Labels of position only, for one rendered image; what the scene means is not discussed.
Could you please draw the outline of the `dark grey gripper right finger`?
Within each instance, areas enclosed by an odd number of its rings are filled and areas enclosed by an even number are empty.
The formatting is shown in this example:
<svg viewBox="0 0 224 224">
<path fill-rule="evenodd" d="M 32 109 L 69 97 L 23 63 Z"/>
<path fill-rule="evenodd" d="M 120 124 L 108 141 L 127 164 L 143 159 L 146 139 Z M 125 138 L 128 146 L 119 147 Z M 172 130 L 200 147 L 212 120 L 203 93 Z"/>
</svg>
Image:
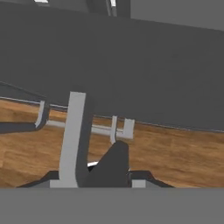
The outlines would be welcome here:
<svg viewBox="0 0 224 224">
<path fill-rule="evenodd" d="M 87 187 L 130 188 L 134 184 L 146 187 L 168 187 L 150 171 L 130 169 L 129 145 L 116 141 L 87 175 Z"/>
</svg>

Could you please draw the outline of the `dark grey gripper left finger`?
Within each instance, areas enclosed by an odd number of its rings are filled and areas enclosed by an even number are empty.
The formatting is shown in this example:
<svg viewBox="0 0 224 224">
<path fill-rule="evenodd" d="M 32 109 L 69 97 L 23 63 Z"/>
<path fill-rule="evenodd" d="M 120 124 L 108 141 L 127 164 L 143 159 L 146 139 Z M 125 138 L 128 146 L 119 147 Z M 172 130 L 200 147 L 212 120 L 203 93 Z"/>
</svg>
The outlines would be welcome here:
<svg viewBox="0 0 224 224">
<path fill-rule="evenodd" d="M 74 175 L 62 171 L 49 171 L 43 177 L 32 182 L 22 184 L 19 188 L 77 188 L 78 184 Z"/>
</svg>

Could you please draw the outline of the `dark grey fridge drawer front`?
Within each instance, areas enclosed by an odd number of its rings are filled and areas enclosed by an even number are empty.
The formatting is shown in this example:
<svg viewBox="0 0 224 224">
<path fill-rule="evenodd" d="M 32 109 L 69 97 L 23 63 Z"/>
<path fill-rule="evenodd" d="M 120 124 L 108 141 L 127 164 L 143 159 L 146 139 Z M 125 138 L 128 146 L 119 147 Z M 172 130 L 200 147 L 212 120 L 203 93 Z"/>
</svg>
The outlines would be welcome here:
<svg viewBox="0 0 224 224">
<path fill-rule="evenodd" d="M 46 97 L 42 94 L 38 94 L 2 81 L 0 81 L 0 96 L 22 100 L 36 100 L 39 102 L 46 100 Z"/>
</svg>

